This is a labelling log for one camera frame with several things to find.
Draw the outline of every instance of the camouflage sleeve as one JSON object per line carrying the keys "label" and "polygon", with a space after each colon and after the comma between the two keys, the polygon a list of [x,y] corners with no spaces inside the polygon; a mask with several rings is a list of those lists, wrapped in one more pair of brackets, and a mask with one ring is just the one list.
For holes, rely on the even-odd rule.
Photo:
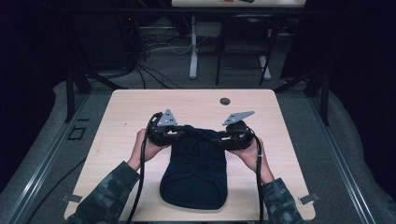
{"label": "camouflage sleeve", "polygon": [[304,223],[281,178],[263,185],[262,191],[270,223]]}
{"label": "camouflage sleeve", "polygon": [[139,174],[123,161],[79,205],[66,223],[117,223]]}

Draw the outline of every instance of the navy blue fabric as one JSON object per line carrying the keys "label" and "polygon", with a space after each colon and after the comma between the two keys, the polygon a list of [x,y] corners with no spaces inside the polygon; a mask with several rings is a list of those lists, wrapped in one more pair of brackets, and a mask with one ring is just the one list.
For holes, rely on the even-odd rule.
{"label": "navy blue fabric", "polygon": [[210,139],[220,138],[213,130],[184,125],[186,137],[172,145],[169,165],[161,181],[164,201],[186,208],[221,208],[228,195],[225,152]]}

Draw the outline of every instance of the gray carpet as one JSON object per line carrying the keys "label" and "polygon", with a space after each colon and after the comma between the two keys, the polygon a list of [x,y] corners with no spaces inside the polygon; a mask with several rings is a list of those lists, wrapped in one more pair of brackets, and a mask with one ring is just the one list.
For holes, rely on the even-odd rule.
{"label": "gray carpet", "polygon": [[[274,58],[269,66],[273,79],[264,82],[262,86],[258,85],[260,77],[257,75],[226,76],[225,73],[224,76],[220,77],[220,85],[216,86],[215,43],[215,40],[206,39],[200,45],[198,78],[195,80],[189,79],[190,51],[185,54],[176,54],[171,49],[154,50],[151,52],[150,57],[147,58],[147,61],[145,63],[142,62],[142,64],[160,71],[163,76],[167,76],[172,82],[164,79],[163,83],[174,89],[178,88],[178,86],[185,89],[274,89],[283,84],[279,80],[279,76],[290,43],[287,38],[278,39]],[[188,46],[184,43],[178,44],[180,46]],[[185,49],[176,50],[177,52],[185,51]],[[103,72],[101,74],[110,76],[112,72]],[[152,72],[151,75],[143,73],[142,76],[145,80],[146,88],[164,88],[163,84],[153,78],[155,76],[162,81],[162,75],[155,72]],[[142,77],[136,71],[127,76],[116,77],[111,80],[130,89],[143,88]],[[85,133],[80,140],[67,140],[66,138],[71,132],[67,134],[61,144],[62,150],[32,205],[25,214],[23,223],[26,222],[44,195],[64,174],[78,164],[90,149],[111,94],[111,90],[98,81],[90,80],[90,82],[94,87],[94,91],[88,97],[86,104],[81,108],[72,124],[72,127],[76,125],[76,128],[85,129]],[[320,121],[315,118],[317,111],[312,108],[309,104],[309,99],[306,99],[301,92],[303,87],[304,83],[299,84],[292,91],[280,93],[276,97],[303,170],[308,190],[316,192],[321,197],[314,205],[317,216],[308,223],[361,223],[343,179],[333,161],[328,140],[320,129]],[[37,137],[20,169],[0,195],[1,223],[5,223],[11,215],[12,208],[20,198],[30,176],[32,176],[38,164],[52,147],[57,134],[62,130],[66,112],[64,83],[61,83],[54,90],[57,93],[57,102],[49,120]],[[353,122],[342,104],[334,95],[331,95],[330,98],[329,118],[332,132],[346,157],[351,172],[356,178],[376,222],[396,223],[395,203],[375,184],[371,177],[369,169],[362,160],[359,134],[356,132]],[[64,194],[72,193],[80,169],[81,166],[51,193],[39,208],[31,223],[64,222],[66,203],[60,201],[60,198]]]}

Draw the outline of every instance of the table top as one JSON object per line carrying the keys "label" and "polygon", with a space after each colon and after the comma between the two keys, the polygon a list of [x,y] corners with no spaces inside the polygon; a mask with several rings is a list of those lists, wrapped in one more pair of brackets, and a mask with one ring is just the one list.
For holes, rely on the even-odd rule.
{"label": "table top", "polygon": [[[219,100],[228,98],[229,105]],[[255,111],[244,122],[263,140],[267,160],[275,178],[282,177],[297,202],[304,219],[315,217],[312,204],[301,205],[298,198],[308,195],[289,133],[276,96],[270,90],[119,90],[114,91],[81,171],[75,195],[86,197],[122,161],[127,161],[138,130],[151,116],[169,108],[178,125],[223,131],[222,122],[232,113]],[[145,184],[134,221],[249,221],[259,219],[255,174],[234,154],[226,152],[228,197],[218,210],[181,208],[162,200],[159,192],[169,163],[170,148],[146,163]],[[137,191],[134,187],[121,214],[126,220]],[[64,213],[69,217],[77,203],[70,202]]]}
{"label": "table top", "polygon": [[247,3],[240,0],[172,0],[173,7],[303,7],[306,0],[255,0]]}

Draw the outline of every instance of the metal clamp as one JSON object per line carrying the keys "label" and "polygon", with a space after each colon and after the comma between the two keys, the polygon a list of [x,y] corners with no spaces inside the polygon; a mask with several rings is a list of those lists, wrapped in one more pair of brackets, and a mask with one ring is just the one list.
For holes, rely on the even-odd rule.
{"label": "metal clamp", "polygon": [[305,205],[307,203],[314,203],[315,201],[319,200],[320,197],[316,194],[310,194],[310,195],[306,195],[303,198],[298,198],[298,201],[302,204]]}

